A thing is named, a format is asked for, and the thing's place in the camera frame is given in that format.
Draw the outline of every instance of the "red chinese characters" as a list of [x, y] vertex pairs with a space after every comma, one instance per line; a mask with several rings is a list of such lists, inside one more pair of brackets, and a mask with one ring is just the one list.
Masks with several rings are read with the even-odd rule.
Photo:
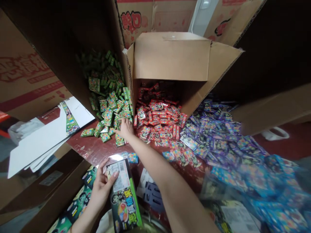
[[48, 70], [49, 67], [37, 53], [17, 58], [0, 58], [0, 81], [7, 83]]
[[129, 11], [127, 11], [126, 13], [122, 13], [121, 14], [121, 20], [122, 20], [122, 25], [123, 25], [123, 29], [126, 31], [130, 31], [131, 34], [133, 34], [133, 32], [137, 33], [137, 28], [140, 28], [142, 25], [142, 16], [140, 14], [140, 12], [135, 12], [132, 11], [131, 13], [129, 13]]

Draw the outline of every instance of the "cardboard sheet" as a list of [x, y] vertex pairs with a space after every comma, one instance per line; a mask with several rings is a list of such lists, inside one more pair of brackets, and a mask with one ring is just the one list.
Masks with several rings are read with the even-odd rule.
[[143, 33], [135, 42], [135, 78], [207, 81], [210, 47], [190, 32]]
[[2, 9], [0, 27], [2, 112], [27, 122], [72, 96]]
[[[66, 101], [66, 104], [80, 127], [94, 119], [85, 107], [79, 104], [75, 97]], [[59, 118], [21, 140], [19, 146], [11, 151], [8, 178], [18, 173], [25, 166], [41, 157], [66, 138], [66, 113], [61, 108]]]
[[242, 105], [232, 111], [243, 135], [255, 135], [311, 114], [311, 84]]
[[36, 172], [37, 170], [39, 170], [44, 164], [45, 162], [54, 155], [54, 153], [69, 139], [70, 137], [67, 137], [66, 139], [64, 139], [63, 141], [61, 141], [60, 143], [58, 143], [56, 146], [54, 146], [53, 148], [51, 148], [50, 150], [48, 150], [46, 153], [44, 153], [43, 155], [41, 155], [39, 158], [37, 158], [34, 162], [32, 162], [30, 164], [30, 169], [32, 172]]

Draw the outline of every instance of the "box flap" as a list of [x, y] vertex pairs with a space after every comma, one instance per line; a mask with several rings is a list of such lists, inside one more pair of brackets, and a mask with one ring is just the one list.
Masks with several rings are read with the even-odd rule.
[[207, 81], [211, 41], [189, 32], [142, 33], [135, 42], [135, 79]]
[[27, 210], [42, 204], [53, 194], [81, 161], [83, 161], [83, 158], [74, 150], [70, 150], [64, 157], [50, 167], [47, 172], [2, 208], [0, 214]]
[[194, 96], [184, 94], [181, 111], [189, 117], [242, 53], [243, 50], [213, 42], [209, 57], [208, 81], [192, 83], [189, 86], [189, 88], [195, 88], [197, 91], [189, 91], [189, 93], [195, 93]]
[[28, 232], [47, 232], [53, 225], [58, 215], [66, 208], [69, 201], [76, 195], [83, 185], [82, 176], [91, 166], [83, 160], [73, 172], [60, 184], [53, 195], [47, 200], [44, 206], [20, 231]]
[[243, 135], [255, 135], [311, 114], [311, 84], [254, 101], [232, 111]]

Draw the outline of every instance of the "candy box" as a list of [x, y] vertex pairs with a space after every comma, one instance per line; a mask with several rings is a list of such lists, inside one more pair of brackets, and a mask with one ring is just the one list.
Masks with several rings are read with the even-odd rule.
[[124, 232], [141, 227], [142, 219], [128, 160], [108, 165], [108, 179], [116, 171], [119, 171], [119, 176], [113, 184], [109, 199], [115, 232]]
[[286, 186], [277, 198], [278, 202], [291, 208], [301, 208], [310, 200], [311, 195], [297, 186]]
[[66, 233], [72, 226], [71, 221], [64, 215], [61, 215], [47, 233], [63, 232]]
[[109, 132], [108, 132], [109, 136], [112, 136], [112, 135], [115, 134], [115, 131], [114, 131], [114, 130], [115, 130], [115, 129], [114, 129], [113, 127], [110, 127], [110, 128], [109, 128]]
[[100, 134], [100, 137], [101, 137], [101, 140], [102, 140], [103, 142], [107, 142], [107, 141], [109, 141], [109, 140], [111, 139], [111, 137], [109, 136], [108, 133], [101, 133], [101, 134]]
[[120, 117], [131, 118], [131, 111], [123, 111], [119, 113]]
[[101, 112], [105, 112], [108, 108], [107, 100], [103, 99], [99, 101], [99, 107]]
[[66, 209], [65, 214], [72, 223], [74, 223], [85, 211], [90, 201], [91, 194], [92, 190], [88, 186], [83, 185], [83, 187], [74, 197], [70, 206]]
[[250, 213], [241, 202], [203, 200], [202, 204], [220, 232], [260, 233]]
[[267, 211], [270, 219], [273, 221], [272, 224], [280, 228], [282, 232], [298, 233], [308, 231], [308, 224], [297, 209], [266, 208], [265, 210]]
[[102, 124], [101, 122], [97, 123], [97, 126], [96, 126], [96, 128], [95, 128], [95, 130], [94, 130], [94, 136], [95, 136], [95, 137], [98, 137], [98, 136], [99, 136], [99, 134], [101, 133], [103, 127], [104, 127], [104, 126], [103, 126], [103, 124]]
[[92, 165], [89, 167], [89, 169], [86, 171], [86, 173], [82, 177], [84, 184], [88, 186], [91, 190], [93, 189], [93, 184], [96, 178], [96, 173], [97, 173], [97, 168]]
[[81, 137], [89, 137], [89, 136], [93, 136], [94, 135], [94, 128], [90, 128], [90, 129], [85, 129], [82, 131], [81, 133]]

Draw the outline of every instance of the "box label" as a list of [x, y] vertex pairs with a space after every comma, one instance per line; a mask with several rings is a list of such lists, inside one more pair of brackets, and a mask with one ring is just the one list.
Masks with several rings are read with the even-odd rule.
[[50, 175], [48, 175], [43, 181], [41, 181], [39, 184], [50, 186], [53, 184], [58, 178], [60, 178], [63, 175], [60, 171], [53, 171]]

